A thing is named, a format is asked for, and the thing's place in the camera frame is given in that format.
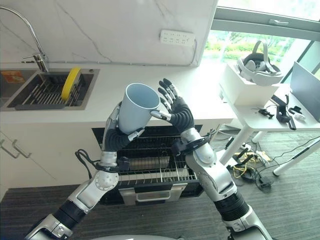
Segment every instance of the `headset strap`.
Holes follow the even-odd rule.
[[[261,41],[261,40],[257,41],[254,48],[253,48],[252,53],[253,54],[257,53],[258,47],[261,43],[263,44],[263,61],[264,61],[265,67],[270,71],[271,74],[276,74],[277,71],[274,70],[274,68],[271,66],[271,64],[269,63],[269,60],[268,60],[268,45],[266,42]]]

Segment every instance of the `white box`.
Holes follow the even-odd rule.
[[[259,86],[241,77],[239,72],[237,66],[227,64],[219,83],[230,104],[235,106],[263,107],[281,85]]]

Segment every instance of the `white countertop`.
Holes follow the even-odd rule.
[[[219,74],[223,69],[202,64],[199,67],[133,66],[107,64],[51,63],[53,69],[100,69],[85,110],[27,110],[2,111],[1,124],[28,123],[90,123],[104,127],[109,114],[123,98],[130,83],[143,83],[157,90],[159,80],[167,78],[180,90],[189,105],[196,124],[229,123],[235,114],[227,103],[218,97]],[[1,63],[1,69],[36,69],[35,64]],[[148,126],[165,125],[152,118]]]

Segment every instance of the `white cabinet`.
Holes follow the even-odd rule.
[[[50,186],[55,179],[32,157],[25,158],[13,148],[12,141],[0,132],[0,197],[8,188]]]
[[[75,156],[78,149],[86,150],[92,160],[100,159],[100,147],[87,124],[6,124],[2,131],[12,141],[17,140],[18,148],[25,154],[31,153],[31,158],[53,177],[50,181],[52,186],[81,184],[89,179],[87,170]],[[42,178],[38,178],[40,183],[37,186],[48,186],[41,184]],[[30,182],[24,187],[36,185]]]

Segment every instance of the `window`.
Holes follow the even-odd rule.
[[[319,21],[319,0],[219,0],[219,6]]]
[[[320,68],[318,69],[318,71],[315,72],[315,77],[318,78],[320,80]]]
[[[319,19],[319,0],[219,0],[203,59],[236,63],[264,40],[271,63],[287,73],[308,44],[320,42]]]
[[[203,59],[215,63],[236,64],[238,58],[252,53],[258,40],[264,40],[268,44],[270,62],[283,72],[289,71],[310,42],[283,36],[211,30]],[[258,52],[263,53],[262,45],[259,46]]]

